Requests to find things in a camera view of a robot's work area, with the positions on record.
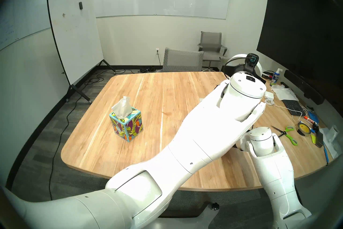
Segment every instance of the spray bottle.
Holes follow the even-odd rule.
[[[272,81],[270,81],[270,86],[272,85],[276,85],[277,80],[279,79],[280,76],[280,72],[282,72],[283,70],[281,68],[278,68],[277,71],[274,73]]]

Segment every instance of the black monitor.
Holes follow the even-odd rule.
[[[257,51],[316,104],[343,117],[343,12],[333,0],[268,0]]]

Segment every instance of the wheel caster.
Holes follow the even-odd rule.
[[[212,210],[219,210],[219,204],[217,202],[213,203],[212,206],[211,206],[211,209]]]

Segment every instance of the scissors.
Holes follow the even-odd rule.
[[[275,126],[272,126],[272,127],[275,128],[277,131],[279,131],[279,132],[282,133],[282,134],[279,135],[278,137],[281,137],[281,136],[283,136],[283,135],[286,135],[286,137],[288,137],[288,138],[290,139],[291,143],[292,143],[294,146],[298,146],[298,142],[297,142],[294,138],[292,138],[290,135],[287,134],[288,131],[293,131],[293,130],[294,130],[294,127],[292,127],[292,126],[286,126],[285,131],[282,131],[282,130],[278,129],[278,128],[276,128]]]

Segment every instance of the wooden table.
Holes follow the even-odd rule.
[[[114,76],[86,111],[61,151],[69,167],[111,178],[123,168],[158,154],[175,136],[186,115],[225,79],[221,72],[146,73]],[[130,143],[114,133],[109,118],[111,107],[123,96],[142,112],[144,129]],[[277,105],[284,106],[275,99]],[[287,109],[267,106],[254,127],[271,125],[283,129],[294,126]],[[293,164],[295,178],[309,175],[326,165],[323,147],[296,131],[293,146],[281,137]],[[225,191],[261,188],[250,155],[231,148],[222,158],[196,172],[181,190]]]

